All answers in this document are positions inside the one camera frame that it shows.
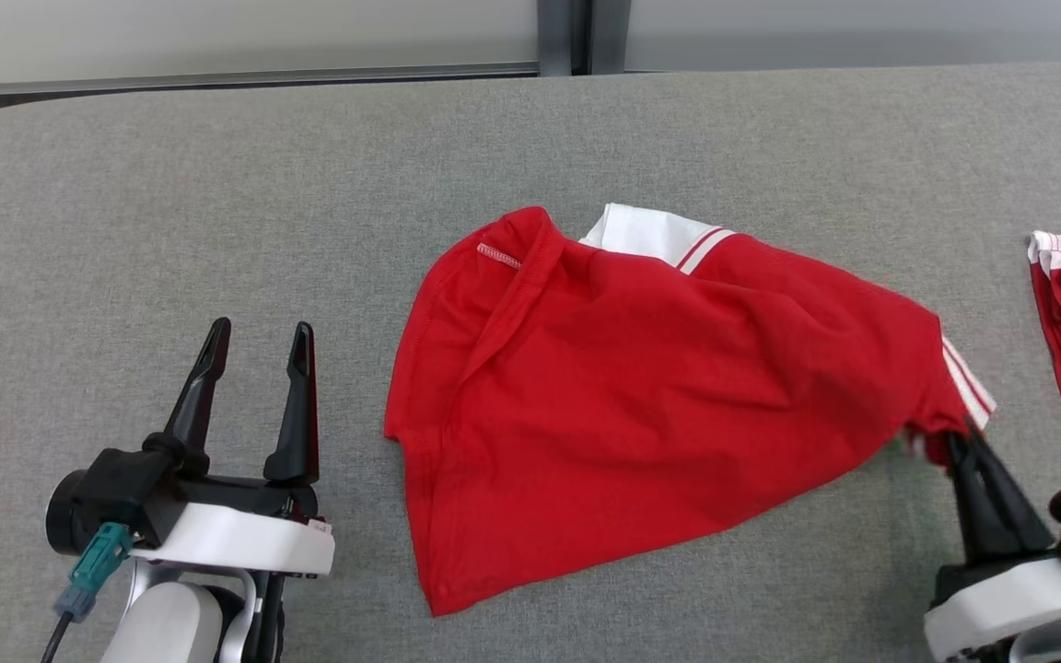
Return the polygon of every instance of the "white wall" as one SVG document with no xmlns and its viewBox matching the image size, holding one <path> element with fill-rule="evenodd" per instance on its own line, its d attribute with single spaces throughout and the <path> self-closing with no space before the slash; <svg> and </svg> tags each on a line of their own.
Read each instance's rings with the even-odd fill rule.
<svg viewBox="0 0 1061 663">
<path fill-rule="evenodd" d="M 1061 0 L 632 0 L 628 70 L 1061 59 Z"/>
<path fill-rule="evenodd" d="M 0 84 L 535 60 L 534 0 L 0 0 Z"/>
</svg>

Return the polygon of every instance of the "gray fabric surface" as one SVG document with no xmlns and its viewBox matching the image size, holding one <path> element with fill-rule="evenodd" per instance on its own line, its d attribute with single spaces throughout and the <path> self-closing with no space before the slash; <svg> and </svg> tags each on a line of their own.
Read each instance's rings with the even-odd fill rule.
<svg viewBox="0 0 1061 663">
<path fill-rule="evenodd" d="M 315 328 L 330 578 L 286 660 L 927 660 L 947 483 L 887 450 L 727 534 L 431 620 L 380 437 L 425 269 L 515 207 L 577 238 L 606 202 L 750 232 L 938 312 L 1044 504 L 1061 404 L 1024 238 L 1061 232 L 1061 65 L 150 92 L 0 109 L 0 660 L 37 660 L 71 559 L 46 500 L 164 422 L 231 316 L 209 450 L 256 474 L 292 326 Z M 59 660 L 95 660 L 127 578 Z"/>
</svg>

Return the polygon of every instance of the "red stripe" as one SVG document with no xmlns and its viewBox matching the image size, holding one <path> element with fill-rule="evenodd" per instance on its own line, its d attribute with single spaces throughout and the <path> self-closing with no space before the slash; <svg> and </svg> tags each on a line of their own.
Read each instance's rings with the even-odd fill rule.
<svg viewBox="0 0 1061 663">
<path fill-rule="evenodd" d="M 985 409 L 986 415 L 992 415 L 993 414 L 993 407 L 989 406 L 989 403 L 986 402 L 984 396 L 981 396 L 980 391 L 977 390 L 976 385 L 974 385 L 973 382 L 969 380 L 969 373 L 964 372 L 964 367 L 960 365 L 959 359 L 956 359 L 959 355 L 957 355 L 956 351 L 949 352 L 947 351 L 947 344 L 944 344 L 943 339 L 940 341 L 940 344 L 944 346 L 944 353 L 947 353 L 947 355 L 951 355 L 953 364 L 956 366 L 956 370 L 960 370 L 960 378 L 961 378 L 962 381 L 964 381 L 966 385 L 969 386 L 969 391 L 972 391 L 973 398 L 975 398 L 976 401 L 978 403 L 980 403 L 980 406 Z"/>
<path fill-rule="evenodd" d="M 695 251 L 698 250 L 698 247 L 701 247 L 701 245 L 702 245 L 703 242 L 707 242 L 707 240 L 710 240 L 711 235 L 713 235 L 713 234 L 719 234 L 719 232 L 723 232 L 724 230 L 726 230 L 726 227 L 716 227 L 715 230 L 711 230 L 707 234 L 703 234 L 702 239 L 698 240 L 698 242 L 695 242 L 694 246 L 691 247 L 689 251 L 686 251 L 686 255 L 682 256 L 681 261 L 678 263 L 678 268 L 685 267 L 686 261 L 690 260 L 690 257 L 694 256 Z"/>
</svg>

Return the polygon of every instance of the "black cable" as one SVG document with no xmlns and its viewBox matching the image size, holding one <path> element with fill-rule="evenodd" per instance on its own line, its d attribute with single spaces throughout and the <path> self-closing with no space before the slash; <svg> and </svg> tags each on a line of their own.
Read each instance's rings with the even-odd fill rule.
<svg viewBox="0 0 1061 663">
<path fill-rule="evenodd" d="M 59 622 L 55 625 L 55 630 L 52 631 L 52 639 L 47 641 L 47 649 L 44 650 L 44 658 L 38 660 L 38 663 L 52 663 L 55 659 L 55 650 L 59 649 L 59 642 L 64 639 L 64 631 L 68 630 L 68 625 L 72 623 L 72 613 L 65 612 L 59 614 Z"/>
</svg>

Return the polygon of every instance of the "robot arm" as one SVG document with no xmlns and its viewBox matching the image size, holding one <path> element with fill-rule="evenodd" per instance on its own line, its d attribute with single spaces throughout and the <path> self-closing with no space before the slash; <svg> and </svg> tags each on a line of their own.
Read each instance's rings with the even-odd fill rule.
<svg viewBox="0 0 1061 663">
<path fill-rule="evenodd" d="M 980 434 L 947 452 L 966 561 L 940 568 L 925 634 L 938 662 L 1061 662 L 1061 539 Z M 1061 523 L 1061 492 L 1050 504 Z"/>
<path fill-rule="evenodd" d="M 332 566 L 333 537 L 311 488 L 319 474 L 313 330 L 297 325 L 290 398 L 262 478 L 207 474 L 207 424 L 230 335 L 230 320 L 215 319 L 163 432 L 138 452 L 103 450 L 87 470 L 68 474 L 48 504 L 56 553 L 84 554 L 102 526 L 132 537 L 129 604 L 106 663 L 279 660 L 285 579 L 316 578 Z M 243 588 L 180 582 L 188 571 L 234 576 Z M 66 608 L 58 604 L 63 625 L 87 613 Z"/>
</svg>

